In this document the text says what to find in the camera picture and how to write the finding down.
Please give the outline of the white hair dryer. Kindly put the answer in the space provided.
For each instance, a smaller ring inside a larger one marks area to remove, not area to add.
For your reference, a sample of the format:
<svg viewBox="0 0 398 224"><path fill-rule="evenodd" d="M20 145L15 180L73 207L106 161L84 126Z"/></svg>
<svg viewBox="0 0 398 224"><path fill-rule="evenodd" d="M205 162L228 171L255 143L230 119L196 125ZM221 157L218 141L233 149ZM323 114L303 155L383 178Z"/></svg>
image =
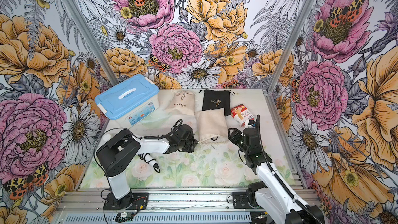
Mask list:
<svg viewBox="0 0 398 224"><path fill-rule="evenodd" d="M145 163L149 164L150 166L153 167L155 172L160 173L160 167L154 157L151 156L149 153L141 153L138 155L141 160L143 160Z"/></svg>

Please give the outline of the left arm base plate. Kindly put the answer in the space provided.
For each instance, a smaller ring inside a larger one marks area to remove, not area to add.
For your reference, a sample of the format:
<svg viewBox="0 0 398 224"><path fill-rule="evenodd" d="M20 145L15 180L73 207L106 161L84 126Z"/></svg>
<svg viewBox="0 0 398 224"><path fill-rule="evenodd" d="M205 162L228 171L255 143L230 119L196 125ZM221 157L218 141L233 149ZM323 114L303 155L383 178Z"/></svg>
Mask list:
<svg viewBox="0 0 398 224"><path fill-rule="evenodd" d="M106 211L145 210L148 198L148 193L131 192L118 200L113 193L109 193L106 197L103 209Z"/></svg>

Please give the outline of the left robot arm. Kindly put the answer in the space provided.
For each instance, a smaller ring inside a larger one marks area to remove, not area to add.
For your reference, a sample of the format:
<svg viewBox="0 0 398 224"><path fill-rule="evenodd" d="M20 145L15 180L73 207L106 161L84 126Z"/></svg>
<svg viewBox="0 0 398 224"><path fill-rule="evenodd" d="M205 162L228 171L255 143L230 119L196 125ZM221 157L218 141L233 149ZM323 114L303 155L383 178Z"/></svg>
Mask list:
<svg viewBox="0 0 398 224"><path fill-rule="evenodd" d="M139 201L147 201L147 196L135 195L127 182L125 170L135 157L160 173L160 167L153 153L170 154L173 152L193 153L198 141L193 129L178 120L171 131L161 136L137 137L131 130L122 128L109 138L95 153L96 162L102 167L110 186L110 193L104 203L105 211L139 209Z"/></svg>

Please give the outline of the beige cloth bag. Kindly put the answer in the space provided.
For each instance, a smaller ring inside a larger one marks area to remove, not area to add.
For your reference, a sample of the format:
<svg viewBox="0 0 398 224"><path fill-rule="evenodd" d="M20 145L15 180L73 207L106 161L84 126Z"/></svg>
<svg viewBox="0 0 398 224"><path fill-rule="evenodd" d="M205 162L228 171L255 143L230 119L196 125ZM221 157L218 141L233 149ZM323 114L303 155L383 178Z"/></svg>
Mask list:
<svg viewBox="0 0 398 224"><path fill-rule="evenodd" d="M224 109L195 113L200 144L222 144L228 141L228 127Z"/></svg>
<svg viewBox="0 0 398 224"><path fill-rule="evenodd" d="M195 115L195 93L191 91L178 91L174 94L166 112L180 115Z"/></svg>

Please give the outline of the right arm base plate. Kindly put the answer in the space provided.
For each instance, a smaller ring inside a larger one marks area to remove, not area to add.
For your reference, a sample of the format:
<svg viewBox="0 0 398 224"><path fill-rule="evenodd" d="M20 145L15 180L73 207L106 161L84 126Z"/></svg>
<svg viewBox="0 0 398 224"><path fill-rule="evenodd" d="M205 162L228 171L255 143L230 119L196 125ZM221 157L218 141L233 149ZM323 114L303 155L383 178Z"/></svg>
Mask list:
<svg viewBox="0 0 398 224"><path fill-rule="evenodd" d="M234 209L255 209L259 205L255 202L253 197L250 197L246 192L233 192L232 204Z"/></svg>

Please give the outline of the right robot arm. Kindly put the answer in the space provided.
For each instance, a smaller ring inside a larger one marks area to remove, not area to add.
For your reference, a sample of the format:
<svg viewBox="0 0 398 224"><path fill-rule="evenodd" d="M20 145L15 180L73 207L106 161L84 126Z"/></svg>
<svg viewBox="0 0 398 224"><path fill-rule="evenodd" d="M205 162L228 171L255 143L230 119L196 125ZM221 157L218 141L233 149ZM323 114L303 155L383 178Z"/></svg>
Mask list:
<svg viewBox="0 0 398 224"><path fill-rule="evenodd" d="M282 178L270 156L264 151L260 129L228 129L228 139L244 153L246 165L259 181L248 186L240 208L262 208L276 224L324 224L324 215L309 205Z"/></svg>

